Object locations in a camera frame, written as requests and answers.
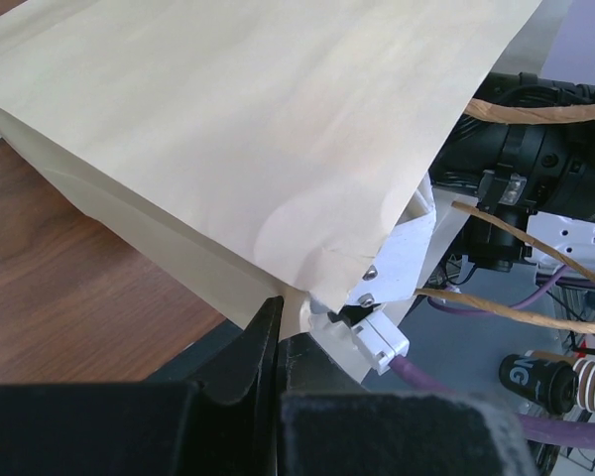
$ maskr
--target metal screw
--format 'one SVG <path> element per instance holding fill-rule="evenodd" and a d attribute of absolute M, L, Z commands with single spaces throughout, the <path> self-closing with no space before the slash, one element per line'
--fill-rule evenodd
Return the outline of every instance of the metal screw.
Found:
<path fill-rule="evenodd" d="M 370 265 L 370 268 L 368 268 L 368 271 L 366 272 L 366 274 L 364 275 L 364 277 L 362 278 L 362 280 L 364 281 L 372 281 L 375 278 L 377 278 L 377 275 L 379 273 L 377 273 L 377 268 L 375 268 L 373 265 Z"/>
<path fill-rule="evenodd" d="M 375 303 L 375 297 L 370 293 L 359 297 L 359 305 L 362 307 L 370 307 Z"/>

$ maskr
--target machine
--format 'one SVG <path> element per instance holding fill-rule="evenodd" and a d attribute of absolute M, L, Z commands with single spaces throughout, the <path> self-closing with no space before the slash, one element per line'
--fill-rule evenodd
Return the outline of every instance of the machine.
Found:
<path fill-rule="evenodd" d="M 595 86 L 491 73 L 476 98 L 514 107 L 595 103 Z M 527 230 L 538 212 L 595 223 L 595 121 L 492 124 L 463 115 L 430 168 L 434 187 L 476 196 L 479 208 Z M 478 268 L 508 272 L 531 249 L 471 218 L 449 250 Z"/>

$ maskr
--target gray surface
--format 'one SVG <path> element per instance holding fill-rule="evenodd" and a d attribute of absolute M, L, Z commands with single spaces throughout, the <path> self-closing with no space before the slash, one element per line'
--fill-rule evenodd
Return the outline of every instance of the gray surface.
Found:
<path fill-rule="evenodd" d="M 536 290 L 535 270 L 523 265 L 514 266 L 509 274 L 478 270 L 461 290 L 496 302 L 515 303 Z M 541 298 L 528 310 L 553 315 L 549 297 Z M 447 314 L 426 302 L 404 319 L 400 329 L 411 342 L 410 359 L 429 375 L 455 390 L 500 397 L 514 410 L 520 409 L 525 400 L 499 383 L 498 367 L 503 358 L 532 349 L 561 352 L 557 331 L 504 317 Z M 371 371 L 363 384 L 372 391 L 409 388 L 393 372 L 379 377 Z"/>

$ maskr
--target black object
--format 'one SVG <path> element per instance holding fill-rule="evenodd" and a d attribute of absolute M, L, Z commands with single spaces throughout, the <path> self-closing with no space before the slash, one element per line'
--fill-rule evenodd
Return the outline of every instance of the black object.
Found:
<path fill-rule="evenodd" d="M 505 106 L 570 106 L 595 103 L 595 86 L 490 73 L 474 97 Z M 463 115 L 429 172 L 434 186 L 476 196 L 479 208 L 523 230 L 539 211 L 595 223 L 595 121 L 505 125 Z M 472 217 L 449 252 L 509 271 L 530 251 Z"/>
<path fill-rule="evenodd" d="M 180 382 L 0 387 L 0 476 L 535 474 L 511 413 L 368 394 L 282 306 Z"/>
<path fill-rule="evenodd" d="M 498 374 L 506 389 L 552 415 L 566 414 L 575 405 L 578 378 L 567 362 L 512 354 L 503 359 Z"/>

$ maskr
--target paper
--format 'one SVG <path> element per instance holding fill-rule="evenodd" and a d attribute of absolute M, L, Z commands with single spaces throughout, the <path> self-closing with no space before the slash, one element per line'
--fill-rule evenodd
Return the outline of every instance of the paper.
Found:
<path fill-rule="evenodd" d="M 0 134 L 239 325 L 340 308 L 538 3 L 30 0 Z"/>

